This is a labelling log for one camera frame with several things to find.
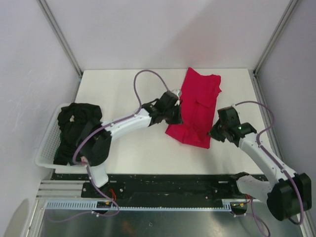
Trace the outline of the red t shirt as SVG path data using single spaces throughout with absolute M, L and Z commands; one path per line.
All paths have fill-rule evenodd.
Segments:
M 165 133 L 182 144 L 209 149 L 220 84 L 219 75 L 204 76 L 188 68 L 181 87 L 183 124 L 169 125 Z

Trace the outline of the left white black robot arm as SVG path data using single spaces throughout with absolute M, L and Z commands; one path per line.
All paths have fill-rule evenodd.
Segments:
M 134 113 L 109 122 L 92 119 L 86 123 L 77 139 L 74 162 L 77 155 L 86 166 L 89 179 L 93 182 L 92 192 L 102 198 L 108 194 L 109 177 L 105 161 L 109 156 L 111 143 L 137 129 L 150 127 L 165 121 L 167 124 L 182 124 L 181 90 L 166 91 L 159 99 L 141 105 Z

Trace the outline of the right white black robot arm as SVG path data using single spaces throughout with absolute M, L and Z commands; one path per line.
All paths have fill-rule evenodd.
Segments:
M 235 107 L 219 109 L 218 116 L 208 135 L 216 141 L 234 144 L 254 161 L 266 177 L 266 181 L 261 181 L 246 172 L 235 174 L 229 179 L 229 195 L 233 198 L 250 195 L 265 203 L 279 221 L 310 210 L 310 177 L 306 173 L 297 173 L 266 148 L 257 130 L 248 122 L 240 122 Z

